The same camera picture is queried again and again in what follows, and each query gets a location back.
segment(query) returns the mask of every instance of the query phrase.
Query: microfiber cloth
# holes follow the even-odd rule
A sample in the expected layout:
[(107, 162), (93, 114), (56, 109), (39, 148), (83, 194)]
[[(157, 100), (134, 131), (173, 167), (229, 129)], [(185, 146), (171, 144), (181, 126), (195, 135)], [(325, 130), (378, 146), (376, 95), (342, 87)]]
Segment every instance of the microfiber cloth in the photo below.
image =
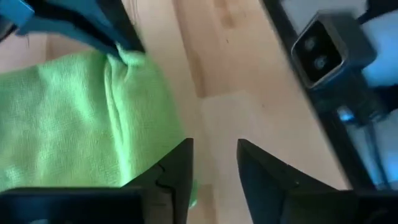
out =
[(0, 190), (121, 187), (185, 139), (155, 63), (119, 53), (0, 75)]

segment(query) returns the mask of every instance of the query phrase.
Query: green microfiber cloth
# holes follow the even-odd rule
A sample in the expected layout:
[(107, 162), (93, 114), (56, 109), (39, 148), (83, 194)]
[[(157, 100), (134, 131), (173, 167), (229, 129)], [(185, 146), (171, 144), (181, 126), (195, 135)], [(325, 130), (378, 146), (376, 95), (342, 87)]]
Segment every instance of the green microfiber cloth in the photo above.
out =
[(0, 75), (0, 190), (121, 187), (185, 139), (154, 62), (119, 52)]

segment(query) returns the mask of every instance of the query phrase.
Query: wooden surface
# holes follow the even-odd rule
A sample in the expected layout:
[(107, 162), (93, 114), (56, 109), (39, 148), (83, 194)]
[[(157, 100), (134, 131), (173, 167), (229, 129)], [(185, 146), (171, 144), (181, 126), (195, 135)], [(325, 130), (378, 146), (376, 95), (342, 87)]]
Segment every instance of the wooden surface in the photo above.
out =
[[(195, 138), (201, 187), (189, 223), (251, 223), (236, 163), (238, 138), (337, 189), (349, 187), (257, 0), (123, 1)], [(45, 49), (47, 58), (86, 48), (42, 38), (47, 45), (36, 51)]]

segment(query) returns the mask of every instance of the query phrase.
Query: cloth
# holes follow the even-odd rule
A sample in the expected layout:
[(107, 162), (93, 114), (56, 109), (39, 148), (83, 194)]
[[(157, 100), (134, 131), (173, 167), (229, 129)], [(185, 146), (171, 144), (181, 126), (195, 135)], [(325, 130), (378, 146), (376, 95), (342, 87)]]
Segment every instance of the cloth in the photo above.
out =
[(121, 187), (185, 139), (154, 62), (119, 51), (0, 75), (0, 190)]

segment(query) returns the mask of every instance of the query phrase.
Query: black cable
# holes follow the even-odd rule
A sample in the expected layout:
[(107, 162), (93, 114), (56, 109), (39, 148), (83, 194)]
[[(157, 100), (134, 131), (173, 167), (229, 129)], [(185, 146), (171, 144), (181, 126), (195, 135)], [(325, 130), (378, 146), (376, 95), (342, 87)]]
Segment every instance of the black cable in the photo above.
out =
[(365, 127), (366, 132), (366, 142), (369, 146), (371, 154), (373, 155), (374, 161), (376, 163), (377, 168), (379, 169), (380, 177), (382, 180), (382, 184), (386, 189), (391, 189), (390, 183), (388, 181), (387, 172), (384, 168), (381, 159), (381, 152), (377, 142), (377, 134), (376, 128), (374, 127), (374, 123), (370, 121)]

